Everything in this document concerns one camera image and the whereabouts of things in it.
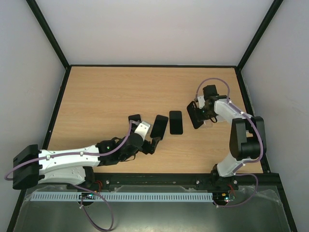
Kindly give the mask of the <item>black phone case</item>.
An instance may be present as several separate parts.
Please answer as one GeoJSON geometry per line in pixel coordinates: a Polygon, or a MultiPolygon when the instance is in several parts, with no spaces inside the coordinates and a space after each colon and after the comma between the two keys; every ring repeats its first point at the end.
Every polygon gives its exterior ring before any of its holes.
{"type": "Polygon", "coordinates": [[[186,109],[194,129],[200,128],[203,125],[204,120],[201,118],[201,109],[197,107],[196,102],[191,101],[186,109]]]}

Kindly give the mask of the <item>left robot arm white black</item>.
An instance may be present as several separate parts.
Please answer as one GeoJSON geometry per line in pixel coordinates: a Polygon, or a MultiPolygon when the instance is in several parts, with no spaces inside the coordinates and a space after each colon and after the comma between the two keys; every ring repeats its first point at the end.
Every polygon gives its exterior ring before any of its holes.
{"type": "Polygon", "coordinates": [[[147,141],[134,132],[122,139],[114,137],[73,150],[40,150],[37,145],[29,145],[13,159],[13,189],[29,189],[47,183],[88,187],[95,181],[95,167],[132,161],[138,152],[153,154],[160,141],[160,137],[147,141]]]}

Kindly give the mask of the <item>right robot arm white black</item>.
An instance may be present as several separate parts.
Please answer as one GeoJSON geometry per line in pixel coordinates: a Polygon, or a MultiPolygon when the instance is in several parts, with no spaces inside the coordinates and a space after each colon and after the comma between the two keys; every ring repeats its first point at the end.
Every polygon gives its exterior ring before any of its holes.
{"type": "Polygon", "coordinates": [[[203,88],[203,96],[193,101],[198,124],[216,123],[220,117],[231,125],[229,153],[211,171],[211,185],[222,189],[227,178],[235,176],[247,163],[259,162],[264,154],[264,121],[235,106],[227,95],[219,95],[215,85],[203,88]]]}

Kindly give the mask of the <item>black smartphone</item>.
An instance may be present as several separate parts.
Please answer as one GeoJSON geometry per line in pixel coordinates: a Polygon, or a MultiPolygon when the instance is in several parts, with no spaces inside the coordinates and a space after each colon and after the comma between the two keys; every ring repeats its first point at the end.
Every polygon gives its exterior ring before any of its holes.
{"type": "Polygon", "coordinates": [[[181,111],[169,112],[169,129],[172,135],[183,134],[183,117],[181,111]]]}

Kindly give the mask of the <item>clear phone case with ring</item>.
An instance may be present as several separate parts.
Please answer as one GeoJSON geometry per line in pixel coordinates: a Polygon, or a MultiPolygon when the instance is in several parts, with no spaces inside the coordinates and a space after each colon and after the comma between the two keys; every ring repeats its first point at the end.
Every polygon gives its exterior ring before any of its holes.
{"type": "Polygon", "coordinates": [[[205,127],[205,128],[212,128],[213,125],[214,125],[214,122],[210,119],[203,121],[203,127],[205,127]]]}

